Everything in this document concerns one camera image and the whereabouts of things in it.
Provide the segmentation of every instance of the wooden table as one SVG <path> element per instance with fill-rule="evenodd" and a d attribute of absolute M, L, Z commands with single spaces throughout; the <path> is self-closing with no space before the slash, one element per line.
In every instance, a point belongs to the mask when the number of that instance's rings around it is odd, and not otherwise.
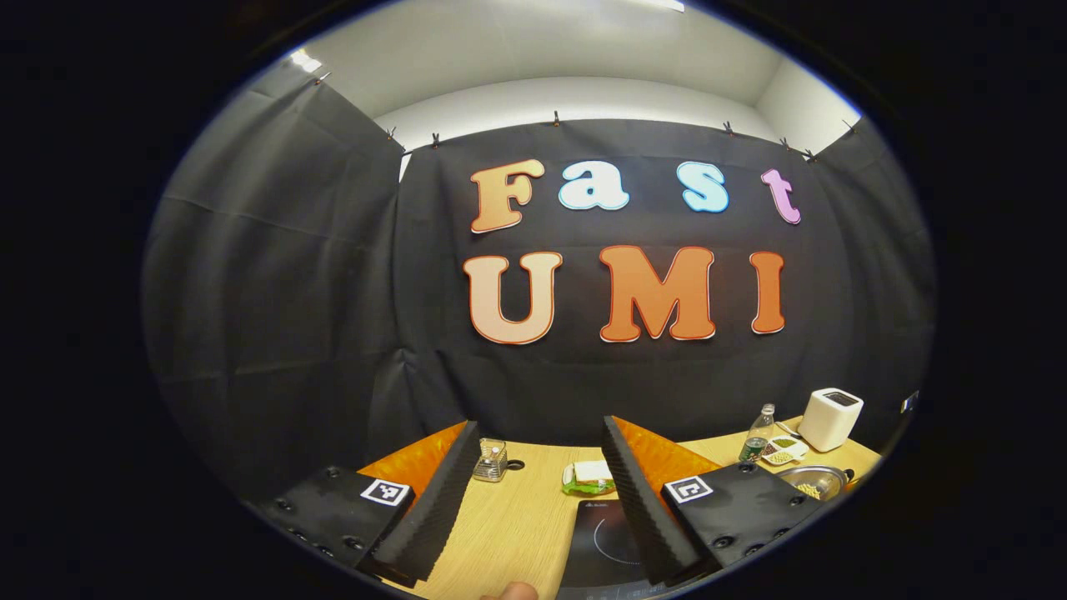
<path fill-rule="evenodd" d="M 800 420 L 783 422 L 796 430 Z M 776 435 L 785 435 L 780 427 L 776 429 Z M 746 435 L 740 431 L 681 445 L 724 467 L 737 462 Z M 586 500 L 560 491 L 563 467 L 576 460 L 603 460 L 604 456 L 599 447 L 508 442 L 508 458 L 525 461 L 526 468 L 509 472 L 496 484 L 472 479 L 429 581 L 418 582 L 414 590 L 401 589 L 432 600 L 477 600 L 482 595 L 498 596 L 508 582 L 524 581 L 537 588 L 540 600 L 556 597 L 577 506 Z M 812 448 L 801 462 L 760 464 L 771 472 L 800 464 L 829 464 L 854 470 L 855 480 L 870 472 L 879 458 L 874 451 L 848 440 L 828 453 Z M 619 494 L 598 498 L 618 499 Z"/>

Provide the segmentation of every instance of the water bottle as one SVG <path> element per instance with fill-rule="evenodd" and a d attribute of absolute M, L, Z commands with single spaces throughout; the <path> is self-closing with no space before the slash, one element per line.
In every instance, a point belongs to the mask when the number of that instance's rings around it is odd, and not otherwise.
<path fill-rule="evenodd" d="M 760 416 L 748 430 L 745 439 L 745 447 L 740 449 L 737 460 L 755 460 L 760 458 L 760 453 L 767 447 L 767 440 L 775 436 L 775 405 L 763 405 Z"/>

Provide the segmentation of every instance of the blue letter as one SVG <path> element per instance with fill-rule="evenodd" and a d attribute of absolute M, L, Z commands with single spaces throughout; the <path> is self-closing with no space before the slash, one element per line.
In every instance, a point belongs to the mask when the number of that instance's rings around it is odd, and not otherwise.
<path fill-rule="evenodd" d="M 726 177 L 714 164 L 683 162 L 678 165 L 678 180 L 689 188 L 682 192 L 682 200 L 698 212 L 722 212 L 730 204 L 730 194 L 722 187 Z"/>
<path fill-rule="evenodd" d="M 589 173 L 589 177 L 578 179 Z M 601 160 L 575 162 L 563 169 L 563 178 L 570 181 L 559 188 L 559 202 L 573 210 L 600 206 L 618 210 L 630 202 L 630 194 L 622 191 L 622 175 L 615 164 Z"/>

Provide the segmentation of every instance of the induction cooktop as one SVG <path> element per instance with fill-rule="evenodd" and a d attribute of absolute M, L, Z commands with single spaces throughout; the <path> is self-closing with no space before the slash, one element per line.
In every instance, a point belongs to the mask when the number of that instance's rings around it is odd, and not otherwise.
<path fill-rule="evenodd" d="M 642 600 L 687 583 L 649 583 L 618 500 L 578 503 L 558 600 Z"/>

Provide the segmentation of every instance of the metal pot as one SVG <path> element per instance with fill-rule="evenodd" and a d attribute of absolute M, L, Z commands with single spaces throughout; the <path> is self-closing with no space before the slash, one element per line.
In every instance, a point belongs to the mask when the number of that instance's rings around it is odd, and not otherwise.
<path fill-rule="evenodd" d="M 830 500 L 845 489 L 845 485 L 855 476 L 851 469 L 842 471 L 835 467 L 825 464 L 807 464 L 786 469 L 778 474 L 785 483 L 792 486 L 808 484 L 818 490 L 818 499 Z"/>

